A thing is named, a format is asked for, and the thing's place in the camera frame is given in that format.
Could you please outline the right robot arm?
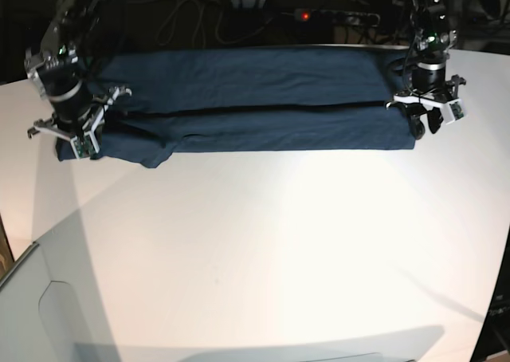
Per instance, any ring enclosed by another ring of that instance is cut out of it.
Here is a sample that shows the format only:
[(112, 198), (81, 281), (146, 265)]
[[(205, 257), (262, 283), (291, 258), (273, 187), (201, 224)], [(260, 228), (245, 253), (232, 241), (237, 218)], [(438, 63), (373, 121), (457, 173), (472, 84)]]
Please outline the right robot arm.
[(38, 53), (26, 52), (25, 71), (42, 100), (53, 113), (39, 119), (27, 136), (46, 134), (69, 143), (77, 159), (100, 152), (98, 133), (106, 111), (129, 87), (105, 89), (96, 79), (97, 67), (85, 58), (86, 45), (109, 0), (59, 0)]

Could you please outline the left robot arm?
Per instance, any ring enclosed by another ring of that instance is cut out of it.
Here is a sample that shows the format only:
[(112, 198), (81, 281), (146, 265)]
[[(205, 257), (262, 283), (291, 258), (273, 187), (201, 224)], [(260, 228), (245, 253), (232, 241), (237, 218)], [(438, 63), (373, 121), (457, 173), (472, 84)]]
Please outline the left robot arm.
[(450, 29), (444, 0), (410, 0), (411, 39), (406, 55), (388, 65), (399, 76), (403, 89), (386, 108), (398, 108), (407, 119), (410, 133), (420, 140), (426, 131), (435, 134), (443, 125), (465, 116), (459, 88), (464, 77), (446, 77), (449, 51), (457, 42)]

